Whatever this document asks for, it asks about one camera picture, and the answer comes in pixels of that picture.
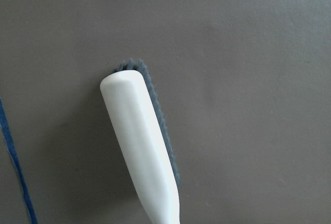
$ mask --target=gray surface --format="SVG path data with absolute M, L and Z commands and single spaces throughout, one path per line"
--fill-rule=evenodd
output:
M 99 83 L 143 58 L 182 223 L 331 220 L 331 0 L 0 0 L 0 95 L 40 223 L 149 223 Z M 0 142 L 0 223 L 27 222 Z

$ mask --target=toothbrush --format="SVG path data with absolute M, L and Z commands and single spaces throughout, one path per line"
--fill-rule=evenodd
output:
M 149 78 L 142 62 L 136 66 L 130 61 L 102 80 L 101 93 L 147 215 L 153 224 L 179 224 L 177 172 L 171 164 L 172 149 L 165 145 L 155 107 L 139 68 L 143 73 L 146 71 Z

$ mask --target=toothbrush handle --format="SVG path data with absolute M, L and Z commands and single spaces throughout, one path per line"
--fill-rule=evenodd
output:
M 179 224 L 179 197 L 142 75 L 125 70 L 100 85 L 138 197 L 153 224 Z

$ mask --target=blue bristle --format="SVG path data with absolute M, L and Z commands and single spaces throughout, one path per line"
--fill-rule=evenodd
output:
M 136 71 L 140 72 L 140 74 L 144 78 L 144 81 L 145 81 L 147 89 L 148 89 L 149 96 L 150 96 L 150 98 L 152 100 L 152 103 L 153 103 L 154 111 L 155 111 L 160 129 L 161 129 L 161 132 L 162 132 L 163 140 L 164 140 L 164 143 L 166 145 L 165 147 L 167 148 L 167 152 L 168 152 L 169 160 L 170 160 L 170 163 L 171 163 L 172 171 L 174 173 L 176 183 L 177 183 L 177 185 L 179 185 L 180 176 L 179 176 L 178 168 L 177 168 L 177 165 L 176 165 L 176 162 L 175 162 L 175 156 L 173 154 L 170 137 L 168 135 L 167 125 L 165 123 L 165 119 L 163 117 L 163 113 L 161 111 L 160 103 L 157 99 L 157 94 L 156 94 L 154 86 L 152 84 L 151 77 L 148 73 L 147 66 L 144 64 L 144 62 L 142 60 L 140 60 L 139 63 L 136 64 L 133 59 L 130 59 L 129 63 L 127 63 L 127 64 L 125 64 L 124 62 L 121 63 L 121 65 L 119 66 L 118 71 L 122 71 L 122 70 L 136 70 Z

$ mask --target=blue cord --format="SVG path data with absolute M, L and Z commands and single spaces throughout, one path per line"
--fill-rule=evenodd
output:
M 36 217 L 35 211 L 33 209 L 32 201 L 30 199 L 30 195 L 29 195 L 29 192 L 27 190 L 27 186 L 26 186 L 26 183 L 25 183 L 25 180 L 24 180 L 24 176 L 23 176 L 23 172 L 22 172 L 22 169 L 21 169 L 21 166 L 20 166 L 19 158 L 17 156 L 15 145 L 14 145 L 14 142 L 13 142 L 11 134 L 10 134 L 9 125 L 8 125 L 8 122 L 7 122 L 4 107 L 3 107 L 2 102 L 1 102 L 1 98 L 0 98 L 0 126 L 1 126 L 1 129 L 2 129 L 2 133 L 4 135 L 4 138 L 5 138 L 5 142 L 6 142 L 6 145 L 7 145 L 7 150 L 9 152 L 11 160 L 12 160 L 12 162 L 13 162 L 15 168 L 16 168 L 16 171 L 17 171 L 20 183 L 21 183 L 21 187 L 22 187 L 22 191 L 23 191 L 23 200 L 25 202 L 25 206 L 26 206 L 26 209 L 28 211 L 31 224 L 38 224 L 37 217 Z

